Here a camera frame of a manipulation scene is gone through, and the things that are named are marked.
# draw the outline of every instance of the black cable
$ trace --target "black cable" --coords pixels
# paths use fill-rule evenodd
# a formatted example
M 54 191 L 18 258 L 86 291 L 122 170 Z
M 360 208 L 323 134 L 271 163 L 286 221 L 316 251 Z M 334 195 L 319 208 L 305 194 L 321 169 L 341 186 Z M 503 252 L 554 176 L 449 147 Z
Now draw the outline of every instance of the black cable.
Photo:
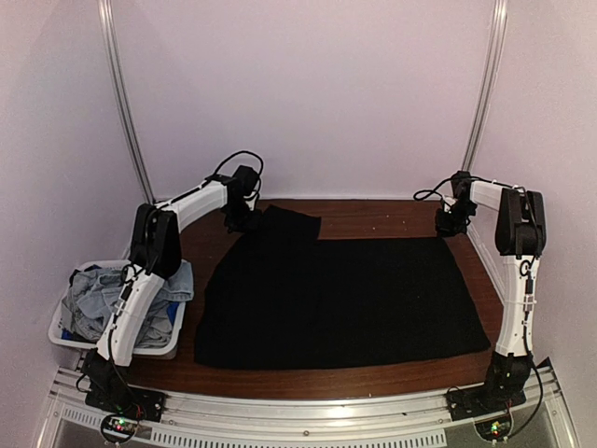
M 443 187 L 446 182 L 450 182 L 451 180 L 478 180 L 478 181 L 481 181 L 481 182 L 487 182 L 488 184 L 498 185 L 500 187 L 504 187 L 504 188 L 507 188 L 507 189 L 514 189 L 514 187 L 512 185 L 504 184 L 502 182 L 497 182 L 495 180 L 484 179 L 483 177 L 479 177 L 477 175 L 469 175 L 469 176 L 462 176 L 462 177 L 455 177 L 455 178 L 448 177 L 447 179 L 444 179 L 441 182 L 439 182 L 432 189 L 420 189 L 419 191 L 415 192 L 412 195 L 412 199 L 414 199 L 415 201 L 424 201 L 425 199 L 430 198 L 434 194 L 436 194 L 441 199 L 443 199 L 443 195 L 438 190 L 441 187 Z
M 527 357 L 529 357 L 529 361 L 531 362 L 531 369 L 535 372 L 535 376 L 537 378 L 537 382 L 539 383 L 539 401 L 533 410 L 533 413 L 527 418 L 526 422 L 524 422 L 516 431 L 508 436 L 508 439 L 513 438 L 514 436 L 519 435 L 523 429 L 525 429 L 529 423 L 535 418 L 539 409 L 541 408 L 541 404 L 543 403 L 543 382 L 541 381 L 541 376 L 539 375 L 539 370 L 537 369 L 535 362 L 533 361 L 533 353 L 529 350 L 529 343 L 527 340 L 527 322 L 529 318 L 529 312 L 527 311 L 524 315 L 524 333 L 522 333 L 522 340 L 524 341 L 524 350 L 526 351 Z
M 244 149 L 242 151 L 234 152 L 234 153 L 230 154 L 229 156 L 227 156 L 223 161 L 221 161 L 215 168 L 214 172 L 211 173 L 209 176 L 207 176 L 205 181 L 201 184 L 201 188 L 204 188 L 207 185 L 209 185 L 212 182 L 212 180 L 214 180 L 215 177 L 219 174 L 220 170 L 226 163 L 228 163 L 235 157 L 241 156 L 242 154 L 246 154 L 248 156 L 254 157 L 259 161 L 259 171 L 257 172 L 257 180 L 259 182 L 259 188 L 257 189 L 257 192 L 251 198 L 249 198 L 249 200 L 256 198 L 257 195 L 259 194 L 259 191 L 261 190 L 261 175 L 263 174 L 263 168 L 265 166 L 265 162 L 263 161 L 261 156 L 259 156 L 258 154 L 256 154 L 253 151 L 248 151 L 246 149 Z
M 256 154 L 253 151 L 247 151 L 246 149 L 244 149 L 242 151 L 234 152 L 234 153 L 230 154 L 229 156 L 227 156 L 223 161 L 221 161 L 219 163 L 219 165 L 217 165 L 217 167 L 215 168 L 214 173 L 212 175 L 217 175 L 226 163 L 228 163 L 235 157 L 238 157 L 242 154 L 246 154 L 248 156 L 255 157 L 259 161 L 259 172 L 257 174 L 259 177 L 261 177 L 261 174 L 263 173 L 263 167 L 265 166 L 265 162 L 263 161 L 263 159 L 261 159 L 261 156 L 259 156 L 258 154 Z
M 118 366 L 114 362 L 114 356 L 112 355 L 112 333 L 113 332 L 114 332 L 114 329 L 111 329 L 108 332 L 108 355 L 110 357 L 110 362 L 112 363 L 112 368 L 114 369 L 114 372 L 116 373 L 119 380 L 122 382 L 124 387 L 127 389 L 127 392 L 129 392 L 129 394 L 131 394 L 132 399 L 134 399 L 134 404 L 136 406 L 138 406 L 143 411 L 143 413 L 141 415 L 141 418 L 143 419 L 147 415 L 147 412 L 146 412 L 145 408 L 143 407 L 143 404 L 141 404 L 141 401 L 137 398 L 136 394 L 129 387 L 129 384 L 124 380 L 124 378 L 120 374 L 120 371 L 118 370 Z

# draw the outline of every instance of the white backdrop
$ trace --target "white backdrop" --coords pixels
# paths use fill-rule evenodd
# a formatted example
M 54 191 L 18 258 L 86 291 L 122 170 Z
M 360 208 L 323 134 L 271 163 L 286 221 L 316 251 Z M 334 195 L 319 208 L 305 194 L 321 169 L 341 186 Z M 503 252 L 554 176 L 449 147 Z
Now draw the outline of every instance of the white backdrop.
M 0 2 L 0 447 L 34 446 L 58 365 L 68 277 L 121 257 L 143 200 L 95 2 Z
M 401 198 L 462 162 L 493 1 L 115 2 L 154 191 L 231 152 L 269 197 Z

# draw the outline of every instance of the vent grille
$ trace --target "vent grille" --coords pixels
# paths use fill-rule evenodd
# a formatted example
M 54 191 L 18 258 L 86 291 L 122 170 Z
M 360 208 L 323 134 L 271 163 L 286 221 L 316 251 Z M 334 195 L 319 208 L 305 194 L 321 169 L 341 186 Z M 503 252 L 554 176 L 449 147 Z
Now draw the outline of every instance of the vent grille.
M 168 431 L 153 428 L 151 432 L 151 441 L 158 446 L 168 448 L 441 448 L 447 446 L 446 435 L 443 429 L 428 431 L 421 434 L 399 436 L 384 441 L 369 441 L 360 443 L 317 443 L 308 442 L 292 444 L 249 444 L 249 443 L 230 443 L 228 441 L 210 441 L 205 438 L 191 434 L 181 434 L 176 431 Z
M 102 419 L 95 413 L 89 413 L 78 408 L 66 406 L 62 414 L 62 418 L 74 423 L 79 423 L 84 427 L 92 427 L 97 429 L 102 423 Z

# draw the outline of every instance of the brown wooden surface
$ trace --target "brown wooden surface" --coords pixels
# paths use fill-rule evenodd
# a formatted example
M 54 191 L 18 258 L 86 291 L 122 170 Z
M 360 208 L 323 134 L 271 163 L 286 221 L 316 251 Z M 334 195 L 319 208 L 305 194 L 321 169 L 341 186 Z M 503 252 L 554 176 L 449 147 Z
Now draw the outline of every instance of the brown wooden surface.
M 321 238 L 434 236 L 437 203 L 411 201 L 263 201 L 323 218 Z M 227 234 L 223 215 L 212 213 L 182 234 L 183 257 L 193 264 L 195 299 L 187 308 L 173 360 L 136 358 L 136 385 L 248 399 L 338 399 L 378 397 L 482 382 L 491 350 L 473 355 L 392 366 L 324 371 L 228 371 L 193 362 L 195 328 L 203 312 L 203 291 L 216 264 L 239 235 Z M 448 245 L 465 277 L 487 336 L 495 345 L 502 304 L 474 247 L 464 235 Z

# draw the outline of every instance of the metal frame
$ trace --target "metal frame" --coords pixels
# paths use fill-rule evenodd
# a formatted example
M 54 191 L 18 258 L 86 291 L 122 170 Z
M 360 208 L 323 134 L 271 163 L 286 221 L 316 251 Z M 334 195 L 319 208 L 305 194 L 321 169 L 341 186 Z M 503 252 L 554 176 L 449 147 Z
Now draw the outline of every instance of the metal frame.
M 489 103 L 492 96 L 493 85 L 495 84 L 497 70 L 500 64 L 500 59 L 502 58 L 504 38 L 506 36 L 506 25 L 507 0 L 495 0 L 492 30 L 489 38 L 489 47 L 487 48 L 485 70 L 483 72 L 483 80 L 481 82 L 477 110 L 475 111 L 475 118 L 473 119 L 473 128 L 471 129 L 470 136 L 468 138 L 468 146 L 466 148 L 466 154 L 463 160 L 463 171 L 471 170 L 473 162 L 475 161 L 477 150 L 479 149 L 479 142 L 483 132 L 483 126 L 489 111 Z
M 577 448 L 553 369 L 541 369 L 540 375 L 559 446 Z M 36 448 L 54 446 L 62 421 L 97 428 L 105 415 L 85 405 L 85 394 L 75 388 L 78 376 L 77 371 L 58 370 L 44 408 L 46 418 L 35 438 Z M 82 388 L 88 385 L 86 380 L 80 384 Z M 393 448 L 401 446 L 400 441 L 427 440 L 420 446 L 435 448 L 446 446 L 441 436 L 444 430 L 473 423 L 472 419 L 452 422 L 445 392 L 322 400 L 227 399 L 165 392 L 161 422 L 143 422 L 134 439 L 156 446 L 191 448 Z M 536 378 L 529 379 L 525 394 L 527 402 L 516 409 L 536 405 Z
M 110 75 L 114 84 L 114 93 L 116 94 L 118 114 L 120 115 L 120 121 L 127 140 L 129 153 L 131 154 L 132 167 L 137 175 L 137 180 L 139 181 L 146 202 L 155 203 L 156 198 L 151 189 L 147 169 L 143 162 L 141 149 L 139 148 L 139 141 L 137 140 L 137 134 L 132 122 L 129 97 L 124 85 L 124 76 L 122 75 L 122 67 L 120 65 L 120 57 L 118 54 L 116 29 L 114 27 L 114 18 L 112 17 L 112 1 L 98 0 L 98 7 L 100 9 L 100 24 L 102 25 L 102 33 L 104 34 L 105 50 L 108 56 Z

